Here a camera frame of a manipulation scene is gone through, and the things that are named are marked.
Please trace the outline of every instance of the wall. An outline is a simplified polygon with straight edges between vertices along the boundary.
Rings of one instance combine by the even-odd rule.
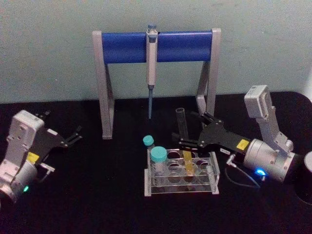
[[[310,0],[0,0],[0,102],[97,98],[91,32],[222,29],[218,93],[303,92]],[[194,95],[201,63],[161,63],[155,96]],[[147,97],[145,64],[110,66],[116,98]]]

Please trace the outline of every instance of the test tube rack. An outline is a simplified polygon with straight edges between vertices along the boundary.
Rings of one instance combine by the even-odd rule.
[[[150,151],[147,150],[147,166],[144,170],[144,195],[210,192],[219,194],[218,182],[220,170],[214,152],[206,157],[199,157],[192,152],[193,175],[188,175],[185,169],[182,151],[167,150],[166,170],[164,175],[155,176],[151,170]]]

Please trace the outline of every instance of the black tabletop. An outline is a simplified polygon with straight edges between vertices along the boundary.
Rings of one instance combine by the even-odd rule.
[[[294,92],[271,93],[280,130],[294,142],[294,152],[312,150],[312,104]],[[260,190],[230,183],[224,176],[226,157],[217,154],[221,170],[219,195],[166,194],[144,197],[146,149],[151,134],[156,145],[176,148],[175,109],[187,111],[190,137],[199,122],[195,97],[155,98],[152,120],[147,100],[116,100],[112,140],[101,139],[98,101],[62,101],[0,105],[0,157],[5,155],[12,116],[51,110],[49,127],[69,136],[78,125],[83,139],[72,148],[54,150],[46,163],[56,170],[42,184],[33,183],[13,210],[0,213],[0,234],[45,233],[312,233],[312,206],[301,202],[293,185],[269,178]],[[219,95],[215,116],[225,128],[247,138],[262,139],[249,119],[244,95]],[[233,169],[229,174],[247,183]]]

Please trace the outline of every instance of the tube cap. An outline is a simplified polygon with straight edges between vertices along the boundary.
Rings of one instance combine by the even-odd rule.
[[[163,162],[167,159],[167,151],[164,147],[156,146],[151,150],[151,160],[153,162]]]
[[[153,145],[154,139],[151,135],[147,135],[143,138],[143,143],[145,146]]]

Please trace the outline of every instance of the blue led light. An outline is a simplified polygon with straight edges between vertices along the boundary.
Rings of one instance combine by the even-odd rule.
[[[265,173],[265,171],[262,170],[262,169],[256,169],[256,171],[255,171],[254,173],[256,173],[256,174],[259,175],[259,176],[266,176],[266,175],[267,175],[267,174]]]

